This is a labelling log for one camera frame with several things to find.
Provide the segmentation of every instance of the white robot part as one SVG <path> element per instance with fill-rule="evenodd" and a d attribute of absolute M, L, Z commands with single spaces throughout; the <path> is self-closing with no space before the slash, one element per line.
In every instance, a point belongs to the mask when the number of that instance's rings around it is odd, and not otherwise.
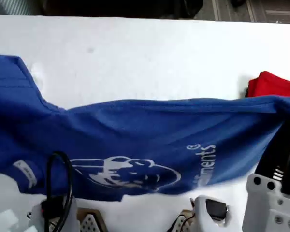
<path fill-rule="evenodd" d="M 199 196 L 195 200 L 195 223 L 194 231 L 196 232 L 235 232 L 238 231 L 238 225 L 232 220 L 232 208 L 227 206 L 226 217 L 222 221 L 216 221 L 207 212 L 206 201 L 213 200 L 221 202 L 208 196 Z"/>
<path fill-rule="evenodd" d="M 76 199 L 73 198 L 71 208 L 67 220 L 61 232 L 76 232 L 80 231 L 80 222 L 77 220 L 77 205 Z M 49 231 L 52 231 L 56 222 L 50 224 Z M 38 232 L 44 232 L 44 218 L 42 216 L 41 204 L 33 207 L 29 226 L 34 226 Z"/>
<path fill-rule="evenodd" d="M 281 183 L 258 174 L 248 177 L 243 232 L 290 232 L 290 196 Z"/>

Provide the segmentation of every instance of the clothing label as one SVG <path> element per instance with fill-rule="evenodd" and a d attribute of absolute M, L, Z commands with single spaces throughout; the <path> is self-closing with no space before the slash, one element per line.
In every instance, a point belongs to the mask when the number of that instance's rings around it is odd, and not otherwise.
<path fill-rule="evenodd" d="M 29 165 L 26 162 L 24 162 L 23 160 L 19 160 L 15 162 L 13 166 L 21 170 L 24 173 L 24 175 L 27 177 L 29 181 L 29 186 L 28 186 L 29 189 L 37 184 L 37 178 L 35 177 L 33 170 L 29 167 Z"/>

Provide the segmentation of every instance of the white printed logo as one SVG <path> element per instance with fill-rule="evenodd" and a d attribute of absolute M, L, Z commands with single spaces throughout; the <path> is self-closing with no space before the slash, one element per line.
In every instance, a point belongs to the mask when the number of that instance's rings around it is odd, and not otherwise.
<path fill-rule="evenodd" d="M 215 161 L 216 161 L 216 146 L 210 145 L 207 147 L 202 147 L 201 144 L 188 145 L 186 147 L 188 150 L 196 151 L 195 155 L 201 156 L 200 165 L 201 170 L 200 174 L 194 177 L 194 184 L 197 184 L 198 187 L 205 186 L 211 180 Z"/>
<path fill-rule="evenodd" d="M 23 160 L 19 160 L 15 162 L 13 166 L 22 171 L 22 173 L 26 176 L 29 181 L 29 189 L 37 184 L 37 178 L 35 177 L 33 170 L 26 162 L 24 162 Z"/>
<path fill-rule="evenodd" d="M 180 180 L 179 172 L 150 159 L 114 156 L 106 159 L 72 159 L 72 166 L 92 182 L 109 188 L 158 191 Z"/>

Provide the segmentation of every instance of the floor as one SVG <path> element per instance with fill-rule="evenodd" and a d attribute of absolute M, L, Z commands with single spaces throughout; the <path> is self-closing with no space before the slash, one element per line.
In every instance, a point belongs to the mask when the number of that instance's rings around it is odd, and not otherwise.
<path fill-rule="evenodd" d="M 103 10 L 91 5 L 92 1 L 75 0 L 48 0 L 48 15 L 60 16 L 105 16 L 101 12 L 106 9 L 110 13 L 108 5 L 103 6 Z M 159 11 L 160 7 L 155 6 L 152 9 Z M 127 16 L 126 8 L 120 12 Z M 237 8 L 234 8 L 230 0 L 203 0 L 203 8 L 195 16 L 197 20 L 212 21 L 239 21 L 239 22 L 266 22 L 266 23 L 290 23 L 290 0 L 247 0 L 247 2 Z"/>
<path fill-rule="evenodd" d="M 290 23 L 290 0 L 247 0 L 233 8 L 230 0 L 204 0 L 198 20 Z"/>

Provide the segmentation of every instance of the white plastic mount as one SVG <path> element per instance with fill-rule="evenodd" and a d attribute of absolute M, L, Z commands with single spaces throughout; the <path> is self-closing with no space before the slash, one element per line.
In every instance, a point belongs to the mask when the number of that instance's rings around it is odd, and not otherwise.
<path fill-rule="evenodd" d="M 248 177 L 243 232 L 290 232 L 290 196 L 281 183 L 258 174 Z"/>

